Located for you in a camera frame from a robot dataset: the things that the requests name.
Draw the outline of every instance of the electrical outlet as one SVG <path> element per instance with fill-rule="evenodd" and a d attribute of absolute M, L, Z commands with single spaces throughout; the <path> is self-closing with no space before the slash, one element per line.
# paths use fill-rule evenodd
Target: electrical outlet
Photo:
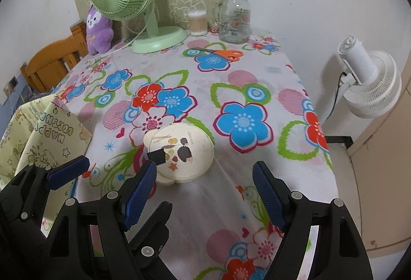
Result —
<path fill-rule="evenodd" d="M 17 84 L 18 84 L 18 81 L 17 81 L 16 77 L 13 77 L 12 80 L 9 81 L 9 86 L 10 86 L 12 89 L 15 89 L 16 86 L 17 86 Z"/>

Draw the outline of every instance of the scissors handle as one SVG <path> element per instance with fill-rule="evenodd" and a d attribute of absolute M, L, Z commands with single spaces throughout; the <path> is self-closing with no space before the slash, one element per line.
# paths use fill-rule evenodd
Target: scissors handle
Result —
<path fill-rule="evenodd" d="M 244 54 L 238 50 L 216 50 L 216 55 L 224 57 L 227 61 L 236 62 L 240 60 L 240 57 Z"/>

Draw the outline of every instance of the glass jar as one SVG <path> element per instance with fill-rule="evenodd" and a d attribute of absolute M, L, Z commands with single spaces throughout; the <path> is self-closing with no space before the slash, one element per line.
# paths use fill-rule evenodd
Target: glass jar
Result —
<path fill-rule="evenodd" d="M 248 0 L 221 0 L 214 6 L 213 13 L 221 41 L 246 43 L 250 35 L 251 7 Z"/>

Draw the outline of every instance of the beige cabinet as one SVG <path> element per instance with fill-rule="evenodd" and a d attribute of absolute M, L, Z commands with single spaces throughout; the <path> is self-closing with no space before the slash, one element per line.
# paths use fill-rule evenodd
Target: beige cabinet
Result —
<path fill-rule="evenodd" d="M 411 238 L 411 85 L 351 156 L 367 251 L 404 248 Z"/>

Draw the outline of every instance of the screw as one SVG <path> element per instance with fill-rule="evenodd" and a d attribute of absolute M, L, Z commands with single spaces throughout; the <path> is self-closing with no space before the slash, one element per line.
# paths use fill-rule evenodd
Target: screw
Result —
<path fill-rule="evenodd" d="M 151 257 L 154 254 L 154 249 L 151 246 L 145 246 L 141 249 L 141 254 L 144 257 Z"/>
<path fill-rule="evenodd" d="M 334 204 L 338 207 L 344 206 L 344 202 L 341 199 L 335 199 Z"/>
<path fill-rule="evenodd" d="M 72 206 L 73 204 L 76 203 L 76 200 L 74 198 L 69 198 L 66 200 L 66 206 Z"/>
<path fill-rule="evenodd" d="M 115 199 L 118 197 L 118 192 L 117 191 L 110 191 L 107 193 L 107 198 L 109 199 Z"/>
<path fill-rule="evenodd" d="M 291 197 L 295 200 L 301 200 L 303 198 L 303 195 L 300 192 L 292 192 Z"/>

